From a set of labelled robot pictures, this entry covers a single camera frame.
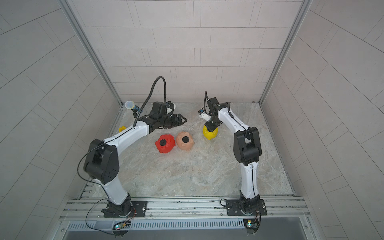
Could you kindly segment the yellow piggy bank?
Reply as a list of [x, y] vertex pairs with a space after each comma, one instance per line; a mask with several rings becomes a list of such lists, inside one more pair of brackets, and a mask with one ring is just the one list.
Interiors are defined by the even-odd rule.
[[203, 135], [207, 140], [212, 140], [218, 135], [218, 128], [216, 128], [213, 132], [210, 132], [206, 125], [203, 127]]

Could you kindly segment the black plug front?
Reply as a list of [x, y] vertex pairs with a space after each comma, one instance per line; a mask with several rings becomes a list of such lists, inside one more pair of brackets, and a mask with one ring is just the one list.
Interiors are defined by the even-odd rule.
[[190, 137], [188, 137], [188, 136], [183, 136], [183, 138], [182, 138], [182, 142], [183, 142], [184, 144], [188, 144], [190, 141], [191, 141]]

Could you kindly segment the black plug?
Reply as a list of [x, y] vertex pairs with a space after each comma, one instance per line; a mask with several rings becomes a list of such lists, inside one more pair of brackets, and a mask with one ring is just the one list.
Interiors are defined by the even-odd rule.
[[182, 142], [183, 142], [184, 144], [188, 144], [190, 141], [191, 141], [190, 137], [188, 137], [188, 136], [183, 136], [183, 138], [182, 138]]
[[159, 141], [159, 145], [160, 145], [161, 147], [164, 147], [164, 146], [166, 146], [167, 144], [168, 144], [168, 142], [167, 142], [166, 139], [160, 139], [160, 141]]

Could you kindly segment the pink piggy bank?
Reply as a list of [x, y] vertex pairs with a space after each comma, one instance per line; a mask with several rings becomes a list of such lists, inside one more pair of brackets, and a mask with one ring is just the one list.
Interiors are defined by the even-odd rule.
[[189, 132], [180, 132], [176, 137], [176, 143], [181, 150], [189, 151], [194, 145], [194, 139]]

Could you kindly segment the red piggy bank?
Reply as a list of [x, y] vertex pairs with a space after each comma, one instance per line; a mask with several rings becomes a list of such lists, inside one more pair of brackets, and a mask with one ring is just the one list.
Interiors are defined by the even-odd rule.
[[175, 147], [176, 142], [172, 135], [161, 135], [155, 145], [161, 154], [166, 154]]

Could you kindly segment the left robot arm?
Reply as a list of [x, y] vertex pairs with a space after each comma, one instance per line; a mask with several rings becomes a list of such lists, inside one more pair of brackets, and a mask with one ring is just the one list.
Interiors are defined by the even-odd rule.
[[134, 142], [157, 129], [171, 129], [187, 122], [182, 114], [174, 113], [171, 102], [154, 102], [149, 114], [138, 117], [135, 123], [110, 138], [95, 139], [85, 155], [84, 171], [93, 183], [102, 186], [108, 204], [102, 210], [105, 218], [127, 217], [134, 209], [130, 194], [123, 188], [118, 173], [119, 155]]

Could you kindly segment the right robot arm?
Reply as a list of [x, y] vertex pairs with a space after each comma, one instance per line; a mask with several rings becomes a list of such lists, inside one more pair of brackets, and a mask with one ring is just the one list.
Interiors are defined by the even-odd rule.
[[259, 130], [244, 124], [232, 112], [229, 102], [219, 103], [216, 98], [208, 98], [207, 95], [199, 115], [206, 120], [203, 128], [206, 139], [214, 139], [221, 124], [225, 124], [234, 134], [233, 152], [241, 166], [242, 185], [238, 203], [227, 201], [226, 207], [236, 207], [244, 215], [267, 215], [266, 206], [257, 187], [257, 168], [262, 155]]

